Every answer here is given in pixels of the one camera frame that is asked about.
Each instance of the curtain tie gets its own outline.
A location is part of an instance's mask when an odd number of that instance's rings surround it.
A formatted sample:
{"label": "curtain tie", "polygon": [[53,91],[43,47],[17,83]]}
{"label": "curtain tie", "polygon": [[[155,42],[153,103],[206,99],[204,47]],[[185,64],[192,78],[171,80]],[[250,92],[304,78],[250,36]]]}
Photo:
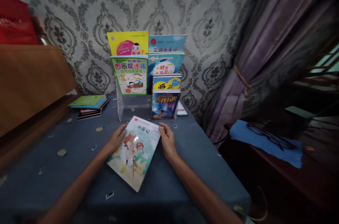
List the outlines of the curtain tie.
{"label": "curtain tie", "polygon": [[249,83],[246,81],[246,79],[240,74],[236,64],[234,63],[233,65],[233,70],[235,71],[235,73],[240,77],[241,81],[243,81],[244,85],[246,85],[247,89],[251,88],[251,86],[249,85]]}

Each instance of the pink cartoon character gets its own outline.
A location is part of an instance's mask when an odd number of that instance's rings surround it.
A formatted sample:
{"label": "pink cartoon character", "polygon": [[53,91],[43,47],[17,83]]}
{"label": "pink cartoon character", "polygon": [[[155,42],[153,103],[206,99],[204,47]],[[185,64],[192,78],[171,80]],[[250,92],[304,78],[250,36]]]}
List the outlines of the pink cartoon character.
{"label": "pink cartoon character", "polygon": [[143,53],[144,53],[144,51],[141,50],[139,43],[134,43],[134,45],[132,46],[131,55],[140,55],[140,54],[143,54]]}

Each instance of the wallpaper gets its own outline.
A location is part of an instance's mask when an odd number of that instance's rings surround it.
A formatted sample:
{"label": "wallpaper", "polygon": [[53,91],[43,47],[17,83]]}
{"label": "wallpaper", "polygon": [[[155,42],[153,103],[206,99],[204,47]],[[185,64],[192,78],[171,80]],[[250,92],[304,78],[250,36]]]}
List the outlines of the wallpaper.
{"label": "wallpaper", "polygon": [[84,94],[116,92],[106,32],[187,34],[182,99],[201,121],[257,0],[23,0],[60,45]]}

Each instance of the forearm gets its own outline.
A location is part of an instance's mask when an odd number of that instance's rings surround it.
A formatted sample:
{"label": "forearm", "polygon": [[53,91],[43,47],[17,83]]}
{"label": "forearm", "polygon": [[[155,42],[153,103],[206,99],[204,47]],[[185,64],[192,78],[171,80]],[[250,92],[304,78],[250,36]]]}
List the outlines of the forearm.
{"label": "forearm", "polygon": [[209,223],[242,223],[178,155],[171,156],[169,162]]}
{"label": "forearm", "polygon": [[109,153],[102,149],[38,223],[66,223],[84,199]]}

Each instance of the blue cloth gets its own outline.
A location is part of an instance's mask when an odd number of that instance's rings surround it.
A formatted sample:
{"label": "blue cloth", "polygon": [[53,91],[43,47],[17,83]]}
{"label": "blue cloth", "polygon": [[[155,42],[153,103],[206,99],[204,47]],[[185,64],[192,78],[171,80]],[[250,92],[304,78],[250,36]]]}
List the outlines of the blue cloth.
{"label": "blue cloth", "polygon": [[287,161],[296,168],[301,168],[301,157],[303,155],[303,151],[301,142],[299,141],[284,138],[297,148],[284,149],[282,151],[276,144],[269,141],[266,136],[261,136],[251,131],[247,127],[247,122],[241,120],[237,120],[237,122],[232,126],[230,129],[230,135],[231,139],[249,143],[250,145],[264,150],[268,154],[276,156],[278,159]]}

